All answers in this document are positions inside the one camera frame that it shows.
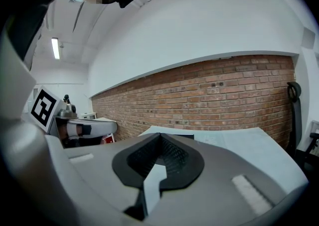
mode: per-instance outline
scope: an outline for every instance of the white wall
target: white wall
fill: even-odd
[[[298,149],[305,151],[311,139],[312,121],[319,121],[319,67],[316,54],[319,53],[319,27],[303,0],[284,0],[305,28],[300,54],[295,58],[296,81],[302,88],[303,136]]]
[[[88,96],[87,67],[59,60],[34,58],[30,73],[36,79],[37,85],[34,88],[44,85],[61,99],[68,94],[78,114],[92,111],[92,102]]]
[[[152,0],[110,31],[90,65],[89,94],[223,56],[296,55],[302,32],[283,0]]]

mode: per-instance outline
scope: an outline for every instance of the ceiling light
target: ceiling light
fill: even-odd
[[[60,54],[59,54],[59,44],[58,44],[58,39],[56,37],[52,38],[52,48],[53,48],[53,53],[54,57],[59,60],[60,59]]]

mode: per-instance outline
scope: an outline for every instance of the red object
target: red object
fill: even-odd
[[[108,135],[108,136],[104,136],[101,140],[101,144],[109,144],[109,143],[114,143],[115,140],[113,138],[113,135]]]

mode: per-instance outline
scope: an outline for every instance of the white box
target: white box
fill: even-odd
[[[94,119],[96,119],[96,113],[95,113],[95,112],[82,113],[82,114],[81,114],[81,119],[84,119],[84,120],[94,120]]]
[[[46,87],[41,86],[28,114],[35,124],[48,133],[54,116],[57,115],[61,109],[66,109],[66,103],[50,92]]]

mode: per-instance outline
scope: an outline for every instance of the brick wall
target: brick wall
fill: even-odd
[[[251,55],[156,73],[92,98],[98,117],[117,121],[116,141],[151,125],[195,130],[260,127],[285,147],[291,130],[291,57]]]

